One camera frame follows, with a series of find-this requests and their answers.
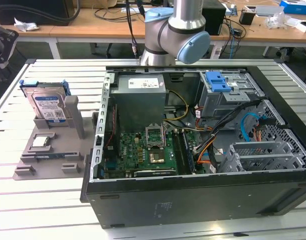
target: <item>open computer tower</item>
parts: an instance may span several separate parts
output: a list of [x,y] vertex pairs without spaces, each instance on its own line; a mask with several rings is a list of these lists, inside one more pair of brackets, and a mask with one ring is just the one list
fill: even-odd
[[257,67],[111,66],[86,178],[104,229],[283,215],[306,126]]

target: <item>hard drive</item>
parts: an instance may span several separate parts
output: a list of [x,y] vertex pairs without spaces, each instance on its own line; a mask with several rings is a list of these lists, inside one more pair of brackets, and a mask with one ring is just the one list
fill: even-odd
[[52,125],[52,123],[64,123],[66,119],[72,117],[64,103],[66,96],[71,95],[69,84],[65,80],[61,83],[21,80],[19,83],[37,119],[45,119]]

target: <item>gray fixture holder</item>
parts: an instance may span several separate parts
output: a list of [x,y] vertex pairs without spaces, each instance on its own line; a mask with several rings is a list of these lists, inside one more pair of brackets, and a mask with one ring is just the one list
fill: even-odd
[[[64,105],[71,118],[67,125],[49,125],[35,117],[35,128],[15,169],[14,180],[81,178],[85,159],[94,143],[95,127],[92,117],[82,118],[77,96],[66,96]],[[33,146],[38,137],[45,143]]]

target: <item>blue cable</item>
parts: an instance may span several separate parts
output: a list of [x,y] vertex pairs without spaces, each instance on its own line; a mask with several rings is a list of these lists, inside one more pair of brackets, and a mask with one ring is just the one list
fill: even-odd
[[234,35],[232,36],[232,42],[231,42],[231,53],[229,54],[229,59],[232,57],[232,52],[233,52],[233,44],[234,44]]
[[249,142],[249,141],[250,141],[250,138],[249,138],[249,136],[248,136],[248,134],[247,134],[247,132],[245,131],[245,128],[244,128],[244,120],[247,118],[247,116],[253,116],[253,117],[255,117],[257,120],[259,120],[261,117],[260,117],[259,115],[255,114],[255,113],[248,112],[247,114],[245,114],[245,116],[244,116],[244,117],[242,118],[242,120],[241,120],[241,125],[240,125],[240,127],[241,127],[242,135],[243,135],[243,137],[245,138],[245,140],[246,140],[247,142]]

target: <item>crumpled paper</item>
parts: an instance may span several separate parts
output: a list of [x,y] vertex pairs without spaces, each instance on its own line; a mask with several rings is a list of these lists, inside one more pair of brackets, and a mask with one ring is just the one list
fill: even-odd
[[269,29],[286,29],[287,26],[285,25],[285,23],[287,23],[290,18],[291,16],[284,14],[283,11],[277,12],[274,14],[274,16],[269,16],[266,19],[266,25]]
[[22,31],[22,32],[25,32],[25,33],[26,33],[27,31],[33,31],[33,30],[39,29],[39,27],[37,26],[37,24],[34,23],[34,22],[30,22],[30,23],[21,22],[21,21],[17,20],[16,18],[14,18],[14,21],[15,21],[14,26],[15,26],[18,30],[20,30],[20,31]]

